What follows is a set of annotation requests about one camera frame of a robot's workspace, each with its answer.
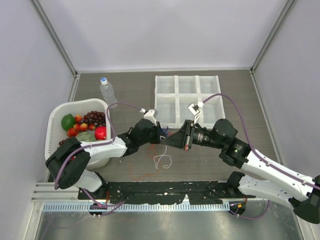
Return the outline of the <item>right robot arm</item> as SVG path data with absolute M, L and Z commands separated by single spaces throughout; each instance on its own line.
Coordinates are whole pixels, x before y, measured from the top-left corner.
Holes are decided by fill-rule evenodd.
M 219 119 L 212 130 L 186 120 L 183 126 L 161 144 L 184 151 L 193 145 L 219 149 L 219 158 L 227 165 L 256 174 L 234 172 L 228 178 L 226 193 L 264 198 L 281 204 L 301 219 L 320 222 L 320 178 L 303 175 L 266 157 L 247 142 L 237 138 L 238 130 L 227 119 Z

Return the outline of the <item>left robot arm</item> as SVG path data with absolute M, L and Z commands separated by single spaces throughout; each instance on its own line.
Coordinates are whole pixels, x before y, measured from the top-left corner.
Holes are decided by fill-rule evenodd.
M 145 144 L 160 144 L 165 134 L 157 121 L 141 119 L 127 132 L 112 140 L 80 142 L 75 137 L 67 139 L 46 160 L 45 165 L 54 177 L 54 189 L 68 189 L 72 186 L 85 189 L 93 198 L 100 200 L 107 192 L 103 178 L 87 170 L 92 161 L 122 158 L 136 153 Z

